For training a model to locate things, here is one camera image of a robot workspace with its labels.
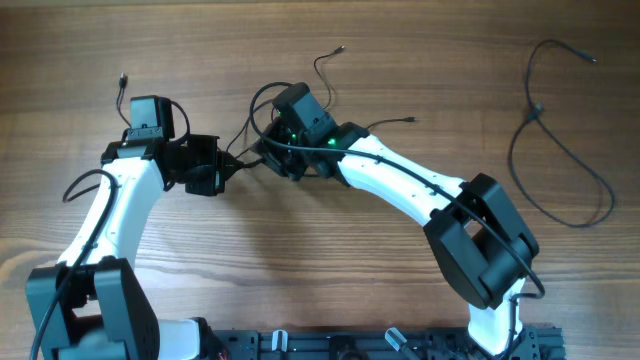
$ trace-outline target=loose black cable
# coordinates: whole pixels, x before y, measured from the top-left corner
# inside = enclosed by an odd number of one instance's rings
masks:
[[[116,110],[118,110],[118,114],[120,114],[120,117],[127,124],[127,126],[131,127],[131,123],[129,122],[129,120],[127,120],[127,118],[124,117],[124,115],[122,115],[122,110],[120,109],[122,107],[122,99],[124,99],[124,91],[127,88],[128,79],[129,78],[127,74],[120,74],[120,80],[118,82],[118,87],[120,89],[118,90],[118,97],[116,97]]]
[[[502,237],[491,227],[489,226],[489,224],[487,224],[480,216],[476,215],[471,209],[469,209],[466,205],[462,204],[461,202],[459,202],[455,197],[453,197],[451,194],[449,194],[448,192],[442,190],[440,188],[440,186],[437,186],[435,184],[433,184],[432,182],[430,182],[429,180],[425,179],[424,177],[416,174],[415,172],[413,172],[412,170],[396,163],[393,162],[391,160],[385,159],[384,157],[380,156],[380,155],[374,155],[374,154],[370,154],[370,153],[366,153],[366,152],[362,152],[362,151],[356,151],[356,150],[344,150],[344,149],[330,149],[330,148],[312,148],[312,147],[302,147],[302,146],[293,146],[293,145],[287,145],[287,144],[283,144],[280,142],[277,142],[275,140],[272,140],[270,138],[268,138],[263,132],[260,131],[260,129],[258,128],[258,126],[256,125],[255,119],[253,118],[253,108],[255,106],[255,103],[258,99],[258,97],[267,89],[275,87],[275,86],[292,86],[292,84],[287,83],[287,82],[274,82],[274,83],[270,83],[267,84],[265,86],[263,86],[262,88],[260,88],[260,90],[258,90],[258,92],[256,92],[256,94],[254,95],[253,99],[251,100],[251,105],[249,106],[249,120],[251,122],[251,126],[253,127],[253,130],[256,132],[256,134],[258,134],[258,136],[265,142],[276,146],[276,147],[280,147],[283,149],[288,149],[288,150],[294,150],[294,151],[308,151],[308,152],[325,152],[325,153],[340,153],[340,154],[345,154],[345,155],[356,155],[356,156],[361,156],[361,157],[365,157],[365,158],[369,158],[369,159],[373,159],[378,163],[384,163],[387,164],[393,168],[396,168],[402,172],[404,172],[405,174],[413,177],[414,179],[418,180],[419,182],[421,182],[422,184],[424,184],[426,187],[432,189],[435,193],[439,194],[440,196],[444,197],[445,199],[449,200],[451,202],[451,204],[457,208],[459,208],[460,210],[462,210],[462,212],[464,212],[467,216],[469,216],[471,219],[475,220],[478,224],[480,224],[480,226],[482,226],[491,236],[493,236],[499,243],[500,245],[509,253],[509,255],[511,255],[511,257],[518,263],[518,265],[520,265],[520,267],[522,268],[522,270],[527,273],[527,276],[531,279],[531,281],[535,284],[536,288],[538,289],[538,293],[518,293],[513,295],[509,301],[511,302],[511,324],[510,324],[510,328],[509,328],[509,336],[508,336],[508,342],[507,342],[507,346],[505,347],[505,351],[502,354],[499,354],[498,357],[499,359],[508,359],[509,355],[511,354],[511,346],[513,343],[513,335],[515,335],[516,330],[515,330],[515,326],[516,326],[516,320],[515,320],[515,312],[516,312],[516,307],[518,306],[518,301],[521,298],[530,298],[530,299],[542,299],[545,294],[546,294],[546,290],[544,288],[544,285],[542,285],[542,282],[540,281],[540,279],[538,278],[538,276],[535,274],[535,272],[531,269],[531,267],[529,265],[527,265],[527,263],[515,252],[515,250],[513,250],[513,248],[505,241],[502,239]]]
[[[380,121],[376,121],[374,123],[371,123],[369,125],[367,125],[367,127],[365,129],[369,130],[373,127],[376,127],[378,125],[382,125],[382,124],[387,124],[387,123],[392,123],[392,122],[416,122],[416,118],[413,116],[409,116],[406,118],[402,118],[402,119],[387,119],[387,120],[380,120]]]
[[[171,146],[180,146],[189,139],[189,136],[191,135],[191,125],[189,124],[189,117],[187,116],[187,113],[184,111],[182,106],[180,106],[180,104],[178,104],[175,101],[171,101],[171,105],[175,106],[176,108],[178,108],[178,110],[180,110],[180,112],[182,113],[182,116],[184,117],[185,125],[187,126],[187,130],[184,132],[184,135],[182,135],[180,138],[169,143],[169,145]]]
[[[324,106],[325,110],[329,108],[329,106],[331,105],[331,84],[329,83],[329,80],[327,80],[324,76],[322,76],[322,74],[320,73],[320,70],[318,70],[318,60],[326,59],[326,58],[330,58],[335,55],[338,55],[344,52],[346,48],[347,48],[346,46],[342,45],[339,48],[333,50],[331,53],[327,55],[318,56],[315,60],[313,60],[313,69],[316,71],[316,74],[318,74],[318,77],[320,77],[320,80],[322,80],[322,82],[324,83],[324,86],[327,87],[327,92],[329,93],[329,100],[327,101],[327,105]]]
[[[541,213],[543,213],[544,215],[549,217],[551,220],[553,220],[555,222],[558,222],[558,223],[560,223],[562,225],[568,226],[570,228],[588,228],[588,227],[595,226],[595,225],[605,221],[611,215],[611,213],[613,212],[613,209],[616,206],[616,196],[615,196],[615,193],[614,193],[613,188],[611,187],[611,185],[600,174],[598,174],[593,168],[591,168],[589,165],[584,163],[580,158],[578,158],[578,156],[576,156],[574,153],[572,153],[551,132],[551,130],[549,130],[549,128],[547,128],[547,126],[540,119],[540,114],[542,113],[542,105],[541,104],[535,104],[534,105],[534,102],[531,99],[531,93],[529,91],[529,82],[530,82],[530,79],[531,79],[531,73],[532,73],[532,70],[533,70],[533,60],[534,60],[534,57],[536,55],[536,52],[542,46],[547,45],[547,44],[555,44],[555,45],[559,46],[560,48],[571,52],[572,54],[578,56],[579,58],[581,58],[581,59],[583,59],[585,61],[588,61],[590,63],[596,63],[596,59],[593,56],[591,56],[591,55],[589,55],[589,54],[587,54],[587,53],[585,53],[583,51],[577,50],[577,49],[569,46],[567,43],[562,42],[560,40],[547,39],[547,40],[541,41],[538,45],[536,45],[536,47],[533,49],[533,52],[531,53],[531,56],[529,57],[529,63],[527,64],[527,72],[526,72],[526,76],[525,76],[525,80],[524,80],[524,92],[525,92],[525,96],[527,98],[527,103],[529,105],[529,108],[531,109],[531,113],[525,119],[525,121],[523,121],[522,124],[520,124],[520,126],[518,126],[518,128],[516,129],[516,132],[513,134],[513,137],[511,138],[511,143],[509,144],[509,152],[508,152],[508,155],[507,155],[507,165],[509,167],[509,172],[511,173],[511,177],[513,178],[513,181],[515,182],[515,184],[518,187],[518,189],[520,189],[520,191],[522,192],[522,195],[524,195],[524,197],[534,207],[536,207],[538,210],[540,210]],[[529,125],[530,123],[532,123],[534,121],[540,126],[542,131],[544,131],[544,133],[547,134],[547,136],[551,140],[553,140],[553,142],[555,142],[556,145],[558,145],[558,147],[560,147],[565,152],[565,154],[567,154],[573,161],[575,161],[578,165],[580,165],[583,169],[585,169],[591,176],[593,176],[598,182],[600,182],[607,189],[607,192],[609,193],[611,201],[610,201],[609,209],[607,210],[607,212],[604,215],[600,216],[599,218],[595,218],[595,219],[593,219],[591,221],[587,221],[587,222],[584,222],[584,223],[569,223],[567,221],[564,221],[564,220],[556,217],[555,215],[551,214],[549,211],[545,210],[525,190],[524,185],[522,185],[522,182],[520,181],[520,178],[518,177],[518,174],[516,173],[516,169],[515,169],[515,166],[514,166],[514,163],[513,163],[513,151],[514,151],[514,148],[515,148],[515,145],[516,145],[516,141],[517,141],[518,137],[520,136],[520,134],[522,133],[522,130],[524,130],[524,128],[527,127],[527,125]]]
[[[258,105],[258,107],[254,110],[254,111],[258,111],[260,109],[262,109],[263,107],[267,106],[268,104],[271,104],[271,101],[273,101],[273,99],[269,99],[267,101],[264,101],[263,103],[261,103],[260,105]],[[224,150],[225,152],[229,152],[229,148],[231,148],[231,145],[233,145],[233,143],[238,140],[238,138],[240,137],[240,135],[242,135],[242,132],[245,131],[249,126],[249,118],[247,117],[247,121],[244,122],[244,125],[242,126],[242,129],[240,129],[240,131],[238,132],[238,134],[231,139],[231,141],[229,142],[229,145],[227,145],[227,148]],[[244,154],[245,152],[249,151],[251,148],[247,148],[245,149],[240,155]]]
[[[47,306],[47,310],[45,311],[44,316],[42,317],[42,321],[40,322],[40,326],[38,326],[38,329],[36,330],[36,335],[33,338],[33,344],[31,345],[31,356],[29,357],[31,360],[36,360],[38,358],[38,349],[40,348],[40,344],[42,343],[42,337],[44,336],[44,332],[47,328],[47,325],[49,324],[51,315],[53,315],[53,311],[55,310],[56,305],[60,301],[60,298],[62,297],[63,293],[67,290],[67,286],[69,285],[75,272],[78,270],[78,267],[80,267],[82,262],[85,260],[85,258],[89,255],[89,253],[93,249],[93,244],[95,243],[96,239],[98,238],[98,235],[102,231],[102,227],[104,226],[104,223],[106,222],[107,217],[109,216],[109,213],[111,213],[113,204],[115,203],[116,195],[118,193],[118,181],[113,175],[111,175],[109,172],[104,171],[102,169],[90,170],[80,175],[80,177],[78,177],[73,183],[71,183],[67,191],[64,192],[64,195],[62,196],[62,202],[68,203],[78,198],[78,196],[85,194],[90,190],[93,190],[94,187],[92,186],[88,189],[82,190],[79,193],[69,197],[69,194],[71,193],[71,191],[73,191],[73,189],[82,180],[94,174],[101,174],[101,175],[104,175],[107,179],[109,179],[110,188],[109,188],[109,198],[107,199],[107,204],[105,205],[104,210],[102,210],[102,214],[100,215],[100,218],[96,223],[96,226],[93,228],[93,231],[89,236],[89,239],[82,247],[82,251],[80,252],[80,255],[78,256],[76,261],[73,263],[71,268],[68,270],[67,275],[62,279],[62,281],[60,282],[60,285],[58,285],[58,289],[56,290],[55,294],[51,298],[51,302],[49,303],[49,306]]]

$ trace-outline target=wood grain surface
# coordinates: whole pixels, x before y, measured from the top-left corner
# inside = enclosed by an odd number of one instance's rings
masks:
[[[523,320],[562,327],[571,359],[638,358],[638,18],[640,6],[626,1],[0,10],[0,358],[26,358],[34,334],[26,278],[55,263],[93,200],[62,204],[62,193],[99,166],[123,130],[114,109],[121,71],[130,75],[127,99],[176,100],[192,132],[226,145],[268,82],[305,81],[325,101],[312,61],[342,44],[348,51],[322,67],[337,90],[339,122],[415,116],[416,124],[375,133],[435,171],[490,174],[512,197],[540,243],[534,269],[547,287],[542,301],[523,302]],[[532,79],[548,126],[616,191],[613,216],[592,229],[551,222],[506,166],[526,112],[526,61],[547,37],[599,60],[545,49]],[[254,139],[242,137],[232,152]],[[515,161],[532,195],[565,219],[588,219],[601,201],[598,184],[536,127],[523,133]],[[158,317],[203,316],[218,329],[418,329],[469,320],[409,218],[336,181],[292,183],[265,167],[236,174],[216,198],[181,186],[164,194],[136,265]]]

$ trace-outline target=black plastic bracket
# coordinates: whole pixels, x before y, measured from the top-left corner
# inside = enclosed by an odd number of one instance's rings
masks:
[[[66,275],[65,265],[34,269],[27,280],[27,300],[36,328]],[[97,300],[101,315],[78,317],[74,308]],[[96,332],[106,335],[104,354],[82,340]],[[126,259],[104,258],[97,265],[81,266],[56,306],[41,345],[45,359],[157,359],[160,349],[158,320],[133,269]]]
[[[500,184],[479,174],[460,187],[457,200],[482,217],[531,266],[538,243]],[[469,221],[449,205],[432,212],[424,232],[449,285],[471,305],[496,309],[504,293],[526,273],[485,229],[470,236],[465,229]]]

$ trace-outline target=robotic arm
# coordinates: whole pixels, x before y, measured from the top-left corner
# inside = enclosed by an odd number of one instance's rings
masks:
[[[235,171],[245,167],[218,150],[215,136],[186,134],[184,141],[170,141],[170,104],[160,97],[133,98],[128,140],[109,144],[102,155],[103,170],[118,182],[116,202],[46,328],[42,351],[47,359],[229,357],[232,345],[221,340],[224,332],[213,332],[204,319],[157,320],[133,275],[144,225],[163,190],[177,182],[184,183],[188,193],[215,196],[224,192]],[[366,129],[353,123],[338,126],[304,83],[288,87],[273,104],[279,116],[252,148],[265,165],[294,181],[312,167],[319,176],[375,194],[414,219],[423,227],[445,279],[469,303],[468,334],[485,354],[501,354],[523,328],[517,313],[516,323],[510,321],[509,303],[526,273],[495,236],[484,229],[468,234],[465,227],[471,218],[456,204],[388,162],[429,179],[456,203],[472,209],[530,266],[539,251],[537,242],[500,185],[484,174],[470,182],[438,174],[394,153]],[[293,147],[352,153],[292,151]],[[386,161],[354,155],[357,152]],[[67,264],[78,258],[96,227],[109,187],[103,178],[80,232],[58,265],[35,269],[29,277],[27,298],[36,327]],[[73,314],[72,309],[84,306],[87,299],[98,300],[101,316]],[[282,339],[279,344],[274,348],[282,346]]]

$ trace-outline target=cable connector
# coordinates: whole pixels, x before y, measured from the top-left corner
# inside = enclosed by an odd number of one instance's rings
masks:
[[[344,52],[346,49],[347,49],[347,46],[346,46],[346,45],[342,45],[342,46],[340,46],[339,48],[337,48],[337,49],[333,50],[333,52],[331,53],[331,55],[338,55],[338,54],[340,54],[340,53]]]
[[[129,77],[127,76],[127,74],[120,73],[120,80],[118,81],[118,85],[120,86],[120,89],[124,89],[127,87],[128,80],[129,80]]]
[[[531,112],[527,116],[527,122],[531,122],[531,121],[537,119],[538,116],[540,116],[540,114],[542,114],[543,111],[544,111],[544,107],[542,107],[542,103],[537,103],[533,107],[533,109],[531,109]]]
[[[595,57],[593,57],[593,56],[591,56],[591,55],[589,55],[589,54],[587,54],[586,52],[583,52],[583,51],[577,51],[576,55],[578,55],[581,59],[583,59],[585,61],[588,61],[590,63],[594,63],[595,64],[595,63],[598,62],[598,60],[596,60]]]

